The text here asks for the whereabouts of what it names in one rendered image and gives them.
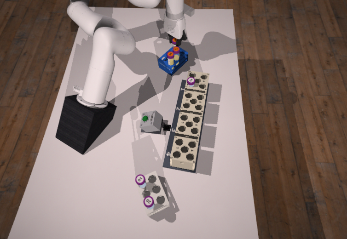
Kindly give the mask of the beige bucket adapter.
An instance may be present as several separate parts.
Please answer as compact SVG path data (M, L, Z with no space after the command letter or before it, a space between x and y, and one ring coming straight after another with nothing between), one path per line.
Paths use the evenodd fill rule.
M206 93L184 90L180 111L203 115Z
M170 166L194 171L199 140L174 136Z
M179 113L175 135L199 140L203 115Z
M186 85L185 85L186 91L207 93L209 73L188 71L187 79L189 77L193 77L195 79L195 84L193 87L189 87L187 85L187 80L186 80Z

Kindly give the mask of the blue tube rack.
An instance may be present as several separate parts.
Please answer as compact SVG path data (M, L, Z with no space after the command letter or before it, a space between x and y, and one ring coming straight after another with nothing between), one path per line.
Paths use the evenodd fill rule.
M167 53L169 51L173 51L173 47L170 48L165 54L163 54L159 59L158 59L158 64L159 67L164 70L166 73L169 75L173 75L177 70L179 70L187 61L188 61L188 52L180 48L179 52L179 60L174 60L173 65L168 65L168 60L167 60ZM165 57L163 60L162 58ZM176 65L178 62L180 62L178 65ZM174 67L172 69L172 67Z

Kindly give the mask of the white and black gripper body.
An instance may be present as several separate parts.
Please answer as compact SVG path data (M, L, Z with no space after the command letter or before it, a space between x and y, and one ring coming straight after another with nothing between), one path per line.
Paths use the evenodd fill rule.
M183 35L183 30L186 33L185 16L183 15L182 18L173 20L167 17L165 11L163 27L165 32L177 39L181 39Z

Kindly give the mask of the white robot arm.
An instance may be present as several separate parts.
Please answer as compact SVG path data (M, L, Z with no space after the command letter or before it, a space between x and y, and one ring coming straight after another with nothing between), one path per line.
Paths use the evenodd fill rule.
M89 36L93 49L84 88L74 86L77 101L90 108L105 108L106 95L115 68L114 54L128 55L136 47L134 36L117 20L97 14L88 5L90 0L70 0L69 17ZM135 6L154 8L161 0L128 0ZM193 16L195 9L184 0L165 0L166 15L177 20L184 14Z

